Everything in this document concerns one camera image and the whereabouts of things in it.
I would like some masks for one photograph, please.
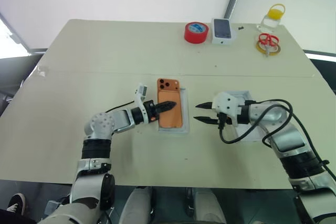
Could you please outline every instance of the table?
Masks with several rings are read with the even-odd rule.
[[[259,142],[223,144],[214,125],[192,118],[213,116],[194,106],[225,90],[290,101],[335,170],[335,96],[283,26],[276,33],[280,55],[265,58],[254,48],[254,24],[243,24],[231,46],[209,38],[189,44],[184,25],[69,21],[39,62],[41,71],[0,118],[0,179],[72,183],[84,124],[132,100],[139,82],[148,85],[147,99],[156,100],[158,78],[186,87],[190,132],[159,133],[155,122],[116,134],[111,172],[118,185],[291,188],[272,150]]]

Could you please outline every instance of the yellow bottle cap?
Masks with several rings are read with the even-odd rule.
[[[273,8],[275,6],[282,6],[283,11]],[[283,4],[275,4],[275,5],[271,6],[271,8],[269,9],[269,11],[267,13],[267,16],[272,18],[272,19],[281,19],[281,17],[285,13],[285,11],[286,11],[286,8]]]

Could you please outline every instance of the plastic bottle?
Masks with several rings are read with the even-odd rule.
[[[286,8],[283,4],[272,5],[268,13],[264,16],[261,23],[257,25],[257,28],[262,33],[273,33],[277,26],[279,25],[282,16],[284,15]]]

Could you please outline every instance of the scissors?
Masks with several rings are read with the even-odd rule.
[[[259,35],[258,42],[265,46],[266,56],[269,56],[269,49],[271,47],[278,47],[279,38],[271,34],[262,33]]]

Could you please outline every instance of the smartphone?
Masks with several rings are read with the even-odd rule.
[[[214,19],[215,36],[231,39],[230,23],[228,19]]]
[[[168,111],[160,113],[159,126],[162,128],[181,128],[182,110],[180,97],[180,83],[173,79],[158,79],[157,102],[173,101],[176,106]]]

